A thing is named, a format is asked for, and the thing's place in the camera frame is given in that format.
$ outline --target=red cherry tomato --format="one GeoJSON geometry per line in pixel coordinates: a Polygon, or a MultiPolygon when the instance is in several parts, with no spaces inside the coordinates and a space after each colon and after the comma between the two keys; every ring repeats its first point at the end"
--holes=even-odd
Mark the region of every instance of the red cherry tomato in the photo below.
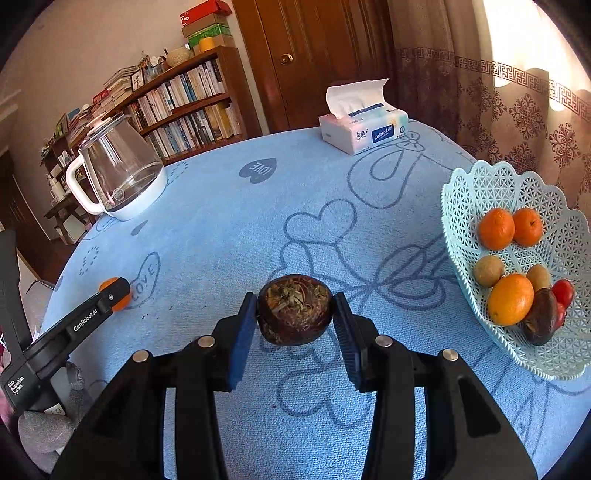
{"type": "Polygon", "coordinates": [[[560,327],[564,325],[564,317],[566,316],[566,308],[560,302],[556,304],[556,323],[554,324],[552,330],[558,330],[560,327]]]}
{"type": "Polygon", "coordinates": [[[554,284],[552,293],[554,293],[558,303],[564,305],[565,309],[570,307],[570,303],[573,301],[574,288],[566,278],[558,280],[554,284]]]}

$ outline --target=table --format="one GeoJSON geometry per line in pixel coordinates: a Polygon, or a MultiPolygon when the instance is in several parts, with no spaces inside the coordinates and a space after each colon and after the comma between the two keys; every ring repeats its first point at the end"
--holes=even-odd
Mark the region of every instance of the table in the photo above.
{"type": "MultiPolygon", "coordinates": [[[[454,168],[470,169],[474,161],[443,134],[411,121],[407,136],[354,157],[313,128],[179,162],[167,167],[168,186],[144,213],[129,222],[102,217],[80,242],[43,327],[103,280],[130,280],[128,309],[72,355],[98,396],[134,351],[177,351],[236,313],[247,291],[286,273],[312,275],[344,291],[352,310],[373,319],[380,333],[416,351],[460,352],[541,478],[589,411],[591,375],[547,382],[516,366],[462,296],[443,241],[440,192],[454,168]]],[[[230,478],[360,478],[374,401],[348,381],[332,326],[293,348],[275,347],[255,332],[242,382],[231,394],[216,394],[230,478]]],[[[169,403],[169,478],[176,477],[173,415],[169,403]]],[[[417,389],[416,478],[424,472],[424,417],[417,389]]]]}
{"type": "MultiPolygon", "coordinates": [[[[86,179],[84,179],[84,180],[86,181],[85,186],[87,188],[90,188],[90,183],[86,179]]],[[[78,200],[76,200],[76,198],[74,197],[73,193],[68,192],[59,202],[57,202],[53,207],[51,207],[51,209],[44,215],[44,217],[48,220],[51,220],[52,218],[56,219],[57,226],[60,228],[60,230],[63,234],[64,242],[66,242],[66,245],[70,245],[68,231],[66,230],[66,227],[64,226],[64,222],[67,220],[67,218],[70,215],[73,215],[83,225],[86,224],[86,220],[84,220],[80,215],[78,215],[76,213],[76,209],[79,206],[80,206],[80,204],[78,203],[78,200]]],[[[96,220],[98,218],[96,215],[91,215],[90,213],[87,213],[86,216],[89,218],[89,220],[92,224],[96,223],[96,220]]]]}

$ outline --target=red box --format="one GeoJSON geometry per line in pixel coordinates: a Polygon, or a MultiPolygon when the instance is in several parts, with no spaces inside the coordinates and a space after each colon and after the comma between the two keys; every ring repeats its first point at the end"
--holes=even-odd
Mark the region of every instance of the red box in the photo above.
{"type": "Polygon", "coordinates": [[[222,0],[206,0],[202,4],[193,7],[191,10],[181,13],[180,17],[183,26],[186,27],[195,20],[199,20],[209,14],[228,16],[232,14],[232,9],[230,9],[230,5],[226,2],[222,2],[222,0]]]}
{"type": "Polygon", "coordinates": [[[98,105],[99,103],[101,103],[105,98],[107,98],[109,96],[109,91],[107,89],[103,90],[100,93],[97,93],[93,98],[92,98],[92,105],[98,105]]]}

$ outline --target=tissue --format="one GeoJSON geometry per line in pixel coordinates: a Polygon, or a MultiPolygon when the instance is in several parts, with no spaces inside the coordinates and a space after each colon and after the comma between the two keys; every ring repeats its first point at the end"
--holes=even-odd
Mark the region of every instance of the tissue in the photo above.
{"type": "Polygon", "coordinates": [[[408,115],[384,100],[388,79],[328,87],[330,113],[321,116],[322,139],[355,155],[405,135],[408,115]]]}

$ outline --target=picture frame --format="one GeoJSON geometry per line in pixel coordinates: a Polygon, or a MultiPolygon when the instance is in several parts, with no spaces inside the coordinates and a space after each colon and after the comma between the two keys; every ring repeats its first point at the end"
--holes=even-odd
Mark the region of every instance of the picture frame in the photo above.
{"type": "Polygon", "coordinates": [[[139,69],[131,76],[131,89],[136,91],[138,88],[144,85],[144,75],[142,74],[142,70],[139,69]]]}
{"type": "Polygon", "coordinates": [[[68,116],[67,114],[63,114],[60,117],[60,120],[56,124],[56,133],[54,135],[55,138],[59,138],[62,135],[68,133],[68,116]]]}

